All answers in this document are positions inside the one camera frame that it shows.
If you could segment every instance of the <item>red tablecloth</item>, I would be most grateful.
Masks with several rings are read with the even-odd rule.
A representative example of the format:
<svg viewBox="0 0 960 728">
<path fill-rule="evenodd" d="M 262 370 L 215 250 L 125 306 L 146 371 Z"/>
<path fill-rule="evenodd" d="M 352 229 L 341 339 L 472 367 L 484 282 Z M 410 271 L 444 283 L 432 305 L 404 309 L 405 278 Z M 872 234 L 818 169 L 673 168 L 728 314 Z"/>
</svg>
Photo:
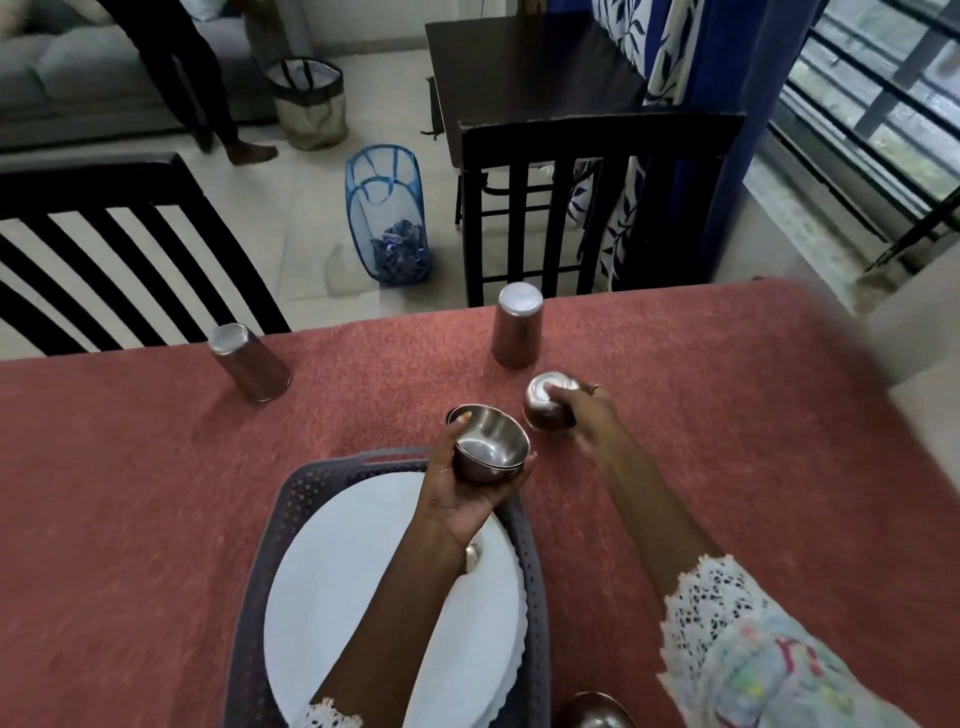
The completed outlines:
<svg viewBox="0 0 960 728">
<path fill-rule="evenodd" d="M 204 346 L 0 365 L 0 724 L 219 725 L 248 570 L 309 460 L 432 441 L 450 406 L 519 414 L 530 371 L 490 309 L 274 337 L 292 389 L 241 401 Z M 721 546 L 920 723 L 956 724 L 960 508 L 865 357 L 792 285 L 546 305 L 537 367 L 607 384 Z M 677 725 L 658 609 L 597 473 L 565 438 L 524 503 L 554 703 L 597 689 Z"/>
</svg>

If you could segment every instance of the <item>mesh laundry basket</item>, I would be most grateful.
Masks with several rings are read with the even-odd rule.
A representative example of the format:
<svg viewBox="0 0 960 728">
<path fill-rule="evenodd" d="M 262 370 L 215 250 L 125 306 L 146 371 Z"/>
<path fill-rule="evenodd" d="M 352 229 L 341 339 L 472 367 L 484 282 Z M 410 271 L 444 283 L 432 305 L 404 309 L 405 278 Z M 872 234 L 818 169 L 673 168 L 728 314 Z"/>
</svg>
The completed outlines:
<svg viewBox="0 0 960 728">
<path fill-rule="evenodd" d="M 276 116 L 297 149 L 330 147 L 347 136 L 344 74 L 326 61 L 287 59 L 267 70 Z"/>
<path fill-rule="evenodd" d="M 371 278 L 388 285 L 426 278 L 430 253 L 413 152 L 375 144 L 354 155 L 347 162 L 347 218 L 353 245 Z"/>
</svg>

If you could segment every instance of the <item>tiled floor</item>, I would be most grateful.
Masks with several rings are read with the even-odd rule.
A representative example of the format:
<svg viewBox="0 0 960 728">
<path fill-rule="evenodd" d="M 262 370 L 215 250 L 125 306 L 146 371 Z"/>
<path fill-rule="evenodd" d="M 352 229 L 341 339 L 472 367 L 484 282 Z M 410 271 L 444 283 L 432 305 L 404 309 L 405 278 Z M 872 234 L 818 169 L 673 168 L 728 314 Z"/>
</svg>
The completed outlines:
<svg viewBox="0 0 960 728">
<path fill-rule="evenodd" d="M 444 137 L 434 140 L 421 134 L 430 128 L 429 100 L 425 78 L 431 75 L 426 51 L 353 56 L 336 61 L 347 82 L 350 134 L 331 150 L 300 152 L 283 141 L 278 127 L 247 128 L 250 141 L 270 140 L 280 148 L 279 158 L 267 164 L 235 169 L 223 150 L 204 156 L 185 135 L 150 137 L 132 141 L 90 144 L 0 157 L 0 163 L 26 158 L 75 158 L 86 155 L 165 152 L 175 150 L 184 158 L 211 203 L 220 212 L 253 264 L 276 297 L 293 329 L 327 327 L 348 321 L 419 313 L 466 305 L 460 233 L 453 225 L 457 176 L 450 166 Z M 423 178 L 426 227 L 433 254 L 430 278 L 416 286 L 381 288 L 367 277 L 353 249 L 344 205 L 344 164 L 364 146 L 390 142 L 407 147 L 417 156 Z M 537 171 L 532 177 L 539 176 Z M 492 175 L 491 183 L 506 186 L 506 175 Z M 529 204 L 546 202 L 531 196 Z M 486 197 L 485 208 L 497 200 Z M 176 209 L 162 210 L 171 225 L 193 251 L 228 304 L 241 321 L 250 314 L 227 283 L 212 256 Z M 126 210 L 113 214 L 133 239 L 156 262 L 165 277 L 202 326 L 213 322 L 186 283 L 158 250 L 150 235 Z M 72 213 L 56 216 L 75 233 L 89 254 L 107 271 L 128 297 L 143 307 L 144 315 L 170 342 L 182 341 L 165 314 L 150 300 L 130 274 L 84 220 Z M 542 261 L 546 213 L 527 216 L 527 268 Z M 506 216 L 485 218 L 485 272 L 506 272 Z M 15 222 L 0 222 L 0 231 L 40 262 L 125 346 L 136 340 L 116 317 L 45 246 Z M 579 231 L 564 238 L 563 264 L 574 261 Z M 0 266 L 0 279 L 36 302 L 78 340 L 84 338 L 29 287 Z M 487 301 L 495 300 L 502 284 L 488 284 Z M 575 274 L 561 275 L 560 293 L 570 294 Z M 38 355 L 16 331 L 0 322 L 0 358 Z"/>
</svg>

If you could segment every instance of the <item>gray sofa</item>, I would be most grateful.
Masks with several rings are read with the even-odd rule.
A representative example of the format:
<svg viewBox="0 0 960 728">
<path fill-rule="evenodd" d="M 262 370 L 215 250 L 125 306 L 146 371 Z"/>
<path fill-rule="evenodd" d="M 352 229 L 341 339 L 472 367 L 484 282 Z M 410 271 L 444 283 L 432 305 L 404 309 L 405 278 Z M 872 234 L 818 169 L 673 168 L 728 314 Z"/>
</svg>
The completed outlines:
<svg viewBox="0 0 960 728">
<path fill-rule="evenodd" d="M 240 17 L 197 27 L 220 61 L 234 118 L 276 118 L 261 68 L 287 55 L 285 39 Z M 115 25 L 0 40 L 0 151 L 179 128 Z"/>
</svg>

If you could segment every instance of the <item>stack of white plates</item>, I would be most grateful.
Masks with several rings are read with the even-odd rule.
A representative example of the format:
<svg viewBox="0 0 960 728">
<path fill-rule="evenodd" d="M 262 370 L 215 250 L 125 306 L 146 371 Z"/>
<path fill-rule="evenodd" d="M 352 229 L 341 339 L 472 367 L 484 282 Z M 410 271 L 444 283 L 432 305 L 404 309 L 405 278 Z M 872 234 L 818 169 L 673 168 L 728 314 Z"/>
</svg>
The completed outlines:
<svg viewBox="0 0 960 728">
<path fill-rule="evenodd" d="M 313 515 L 284 554 L 267 600 L 264 658 L 288 723 L 359 624 L 413 516 L 422 480 L 423 473 L 389 473 L 347 488 Z M 475 542 L 480 561 L 446 598 L 407 728 L 486 728 L 516 681 L 527 631 L 519 562 L 496 516 Z"/>
</svg>

